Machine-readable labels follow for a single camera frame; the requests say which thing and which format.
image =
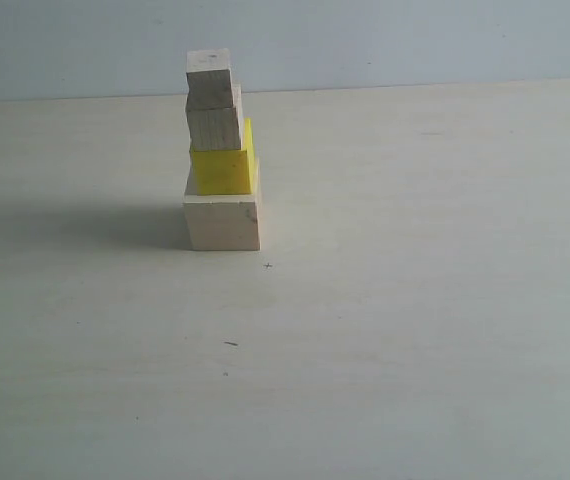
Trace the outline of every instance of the yellow cube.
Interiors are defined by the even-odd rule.
[[[245,119],[240,150],[190,149],[192,170],[199,195],[249,195],[254,193],[254,141],[252,122]]]

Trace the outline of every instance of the table surface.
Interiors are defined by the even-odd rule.
[[[0,103],[0,479],[570,479],[570,80],[245,94],[243,253],[184,101]]]

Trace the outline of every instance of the wooden cube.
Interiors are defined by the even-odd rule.
[[[233,86],[234,106],[210,110],[190,110],[186,106],[187,125],[196,151],[240,150],[243,148],[243,107],[241,87]]]
[[[247,195],[254,192],[254,141],[252,123],[245,119],[240,150],[190,150],[196,190],[199,195]]]
[[[229,50],[196,50],[187,53],[189,110],[232,108],[232,70]]]
[[[260,250],[261,203],[258,161],[256,190],[248,195],[198,195],[194,168],[185,187],[183,210],[194,250]]]

